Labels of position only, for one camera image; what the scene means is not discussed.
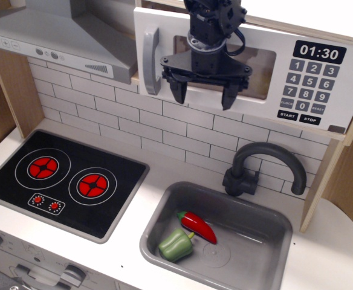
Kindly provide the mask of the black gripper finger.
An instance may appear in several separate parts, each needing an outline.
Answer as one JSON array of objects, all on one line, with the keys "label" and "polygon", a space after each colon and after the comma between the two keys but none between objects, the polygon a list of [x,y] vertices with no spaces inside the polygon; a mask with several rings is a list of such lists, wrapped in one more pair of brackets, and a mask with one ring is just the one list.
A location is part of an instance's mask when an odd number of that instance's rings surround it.
[{"label": "black gripper finger", "polygon": [[238,92],[239,92],[239,85],[237,84],[230,84],[230,85],[224,86],[224,89],[222,92],[222,99],[221,99],[223,110],[228,110],[231,108],[232,104],[234,103],[238,95]]},{"label": "black gripper finger", "polygon": [[186,99],[188,82],[181,82],[181,81],[172,79],[169,82],[169,84],[175,101],[179,104],[184,104]]}]

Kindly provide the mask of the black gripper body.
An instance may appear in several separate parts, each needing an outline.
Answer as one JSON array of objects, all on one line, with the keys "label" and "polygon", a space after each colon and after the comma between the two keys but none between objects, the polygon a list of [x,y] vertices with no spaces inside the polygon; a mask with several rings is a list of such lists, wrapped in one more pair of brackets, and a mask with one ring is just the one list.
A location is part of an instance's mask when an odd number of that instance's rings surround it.
[{"label": "black gripper body", "polygon": [[240,91],[247,86],[252,67],[225,52],[201,54],[193,50],[164,56],[160,60],[163,78],[174,91],[187,88],[188,83],[213,85]]}]

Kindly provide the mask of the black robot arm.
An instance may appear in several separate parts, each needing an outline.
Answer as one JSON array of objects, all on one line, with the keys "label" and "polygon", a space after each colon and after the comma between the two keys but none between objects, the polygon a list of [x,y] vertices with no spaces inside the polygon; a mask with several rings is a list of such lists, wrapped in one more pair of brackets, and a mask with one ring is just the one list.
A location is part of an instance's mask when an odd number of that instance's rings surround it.
[{"label": "black robot arm", "polygon": [[248,88],[253,70],[235,60],[245,50],[239,26],[247,11],[240,1],[185,1],[190,15],[189,51],[161,58],[162,77],[174,99],[183,104],[188,83],[221,86],[222,108],[228,110],[239,92]]}]

